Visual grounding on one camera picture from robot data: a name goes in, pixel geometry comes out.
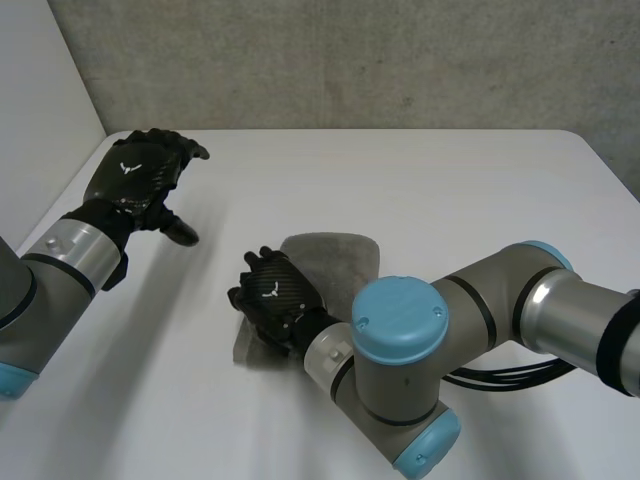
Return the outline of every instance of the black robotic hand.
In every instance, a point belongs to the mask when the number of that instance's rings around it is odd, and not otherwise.
[[[229,290],[231,305],[243,312],[262,341],[286,355],[304,354],[313,339],[337,320],[327,314],[316,288],[280,251],[245,254],[251,272]]]
[[[134,230],[160,230],[180,245],[195,245],[198,234],[164,205],[194,157],[208,159],[209,152],[176,132],[136,130],[109,149],[84,201],[111,203],[131,217]]]
[[[157,128],[134,131],[115,142],[104,156],[87,186],[82,206],[62,217],[93,225],[120,250],[120,264],[103,290],[110,290],[126,276],[124,248],[136,230],[160,230],[184,246],[198,243],[195,230],[164,205],[196,157],[208,159],[209,152],[194,140]]]

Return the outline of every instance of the white table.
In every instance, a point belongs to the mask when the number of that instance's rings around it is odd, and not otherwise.
[[[426,280],[539,239],[588,281],[639,286],[640,205],[573,134],[183,133],[212,159],[191,164],[169,204],[201,243],[132,237],[127,279],[96,298],[27,394],[2,406],[3,480],[401,478],[304,374],[232,363],[240,315],[226,291],[245,251],[287,235],[368,235],[381,275]],[[122,136],[98,148],[22,252],[79,205]],[[476,365],[540,359],[510,344]],[[442,399],[463,429],[430,479],[638,477],[640,403],[587,373],[520,393],[443,384]]]

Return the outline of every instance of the gray cloth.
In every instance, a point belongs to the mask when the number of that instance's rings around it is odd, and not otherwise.
[[[305,233],[288,237],[280,247],[324,298],[332,316],[351,321],[351,305],[357,293],[378,278],[380,249],[368,237],[351,233]],[[242,320],[233,346],[234,363],[255,369],[280,369],[298,359],[283,358]]]

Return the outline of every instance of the gray robot arm segment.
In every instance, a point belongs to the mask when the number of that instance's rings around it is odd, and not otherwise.
[[[22,259],[3,241],[0,252],[0,394],[16,399],[42,372],[121,253],[102,231],[71,219],[56,222]]]
[[[439,400],[443,377],[514,340],[638,396],[639,322],[640,297],[583,282],[553,247],[527,242],[431,285],[379,279],[304,366],[394,468],[422,478],[460,431]]]

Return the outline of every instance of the black band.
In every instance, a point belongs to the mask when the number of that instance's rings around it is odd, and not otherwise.
[[[46,263],[47,265],[51,265],[58,270],[62,270],[64,273],[66,273],[76,282],[82,285],[82,287],[87,291],[91,298],[96,296],[96,289],[93,288],[93,284],[89,281],[89,279],[78,270],[73,268],[71,265],[64,263],[62,260],[58,260],[57,258],[50,257],[48,255],[43,255],[41,253],[27,253],[24,257],[22,257],[22,260],[31,260],[34,262]]]
[[[547,267],[540,270],[533,277],[529,279],[529,281],[524,285],[520,295],[516,300],[516,304],[513,308],[513,317],[511,317],[511,329],[513,330],[513,335],[520,341],[522,341],[522,334],[520,333],[520,321],[522,320],[522,310],[524,309],[524,304],[527,301],[527,297],[533,290],[533,287],[542,280],[542,277],[547,275],[548,273],[553,272],[554,270],[560,270],[560,267]]]
[[[27,294],[24,296],[20,303],[16,305],[16,307],[7,313],[4,317],[0,318],[0,330],[4,327],[8,326],[11,322],[13,322],[16,318],[24,313],[24,311],[31,305],[33,299],[36,296],[36,291],[38,290],[38,282],[36,282],[36,277],[33,276],[33,272],[29,269],[29,273],[31,274],[31,284],[29,285],[29,290],[27,290]]]
[[[498,331],[496,328],[496,321],[493,318],[493,315],[491,314],[491,310],[489,310],[489,306],[487,305],[487,302],[484,301],[484,299],[478,293],[478,291],[475,288],[473,288],[473,286],[466,280],[463,280],[460,277],[456,277],[455,275],[449,275],[444,278],[452,281],[453,283],[458,285],[460,288],[462,288],[465,292],[467,292],[467,295],[471,297],[471,300],[475,302],[475,304],[478,307],[478,310],[480,310],[480,313],[482,314],[484,323],[487,325],[488,340],[487,340],[486,351],[488,352],[489,350],[493,350],[493,347],[496,346]]]
[[[333,379],[333,383],[331,384],[331,392],[330,392],[331,401],[333,403],[336,403],[336,394],[338,393],[338,387],[340,386],[342,379],[347,374],[347,372],[351,370],[351,367],[353,367],[353,364],[355,362],[354,358],[355,357],[351,355],[351,358],[349,358],[346,362],[344,362],[344,365],[340,367],[340,370],[338,371],[335,378]]]
[[[640,297],[635,297],[613,316],[604,329],[596,353],[596,371],[602,383],[629,396],[620,378],[620,362],[624,347],[638,324]]]
[[[389,420],[388,418],[384,418],[381,417],[380,415],[377,415],[375,413],[373,413],[371,410],[369,410],[367,408],[367,406],[362,402],[362,400],[360,401],[360,403],[362,404],[363,408],[365,409],[365,411],[374,419],[377,420],[381,423],[387,424],[387,425],[391,425],[392,427],[410,427],[411,425],[416,425],[417,423],[420,422],[424,422],[427,418],[429,418],[429,415],[431,415],[436,407],[438,406],[438,401],[436,400],[436,403],[433,405],[433,407],[431,407],[429,409],[429,411],[427,413],[425,413],[424,415],[421,415],[420,417],[414,419],[414,420],[406,420],[406,421],[401,421],[401,422],[397,422],[395,420]]]

